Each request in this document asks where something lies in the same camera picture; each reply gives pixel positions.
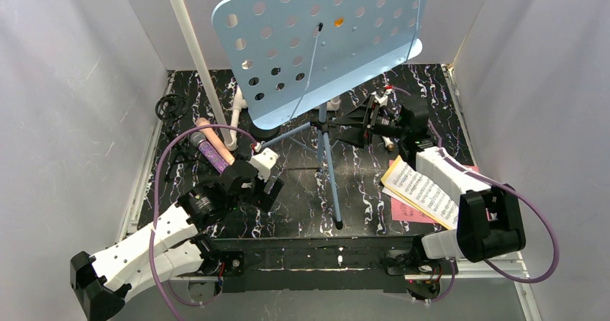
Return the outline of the black round-base microphone stand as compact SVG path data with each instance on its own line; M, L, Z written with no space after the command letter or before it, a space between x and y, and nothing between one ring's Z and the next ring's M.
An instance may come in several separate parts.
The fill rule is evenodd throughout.
M267 142L278 137L280 135L281 128L274 127L272 129L261 129L253 123L250 123L249 131L258 142Z

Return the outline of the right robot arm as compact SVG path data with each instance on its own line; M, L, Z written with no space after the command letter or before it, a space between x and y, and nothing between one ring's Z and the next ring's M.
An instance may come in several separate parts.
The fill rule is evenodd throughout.
M383 175L382 185L444 227L415 242L415 262L479 262L525 247L519 200L504 185L476 179L474 170L440 146L429 129L425 100L407 101L397 115L384 115L370 96L334 124L344 127L338 140L358 148L369 145L375 135L397 141L399 156Z

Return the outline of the blue music stand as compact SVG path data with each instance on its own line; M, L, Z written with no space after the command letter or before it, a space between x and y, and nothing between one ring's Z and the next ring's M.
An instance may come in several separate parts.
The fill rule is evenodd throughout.
M252 123L272 129L417 56L425 4L223 0L211 22Z

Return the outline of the pink microphone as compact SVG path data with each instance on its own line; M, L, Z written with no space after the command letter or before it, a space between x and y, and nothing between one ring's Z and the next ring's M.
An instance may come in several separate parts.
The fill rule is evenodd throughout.
M218 154L228 165L232 165L234 163L235 157L227 149L226 145L212 128L200 129L199 132L204 135L204 137L211 143L211 146L218 152Z

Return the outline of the purple glitter microphone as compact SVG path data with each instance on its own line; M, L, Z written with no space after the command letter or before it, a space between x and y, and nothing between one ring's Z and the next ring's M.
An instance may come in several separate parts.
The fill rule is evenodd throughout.
M222 173L229 166L223 157L217 152L213 145L207 140L201 132L194 132L189 137L189 142L198 149L198 151L210 162L210 164Z

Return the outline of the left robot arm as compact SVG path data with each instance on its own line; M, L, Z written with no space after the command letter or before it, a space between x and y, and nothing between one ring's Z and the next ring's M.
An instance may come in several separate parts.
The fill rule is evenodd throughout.
M267 212L283 182L265 192L278 155L266 148L236 160L180 196L156 221L94 254L70 260L70 286L87 320L109 320L134 296L175 276L220 264L219 249L204 234L241 204Z

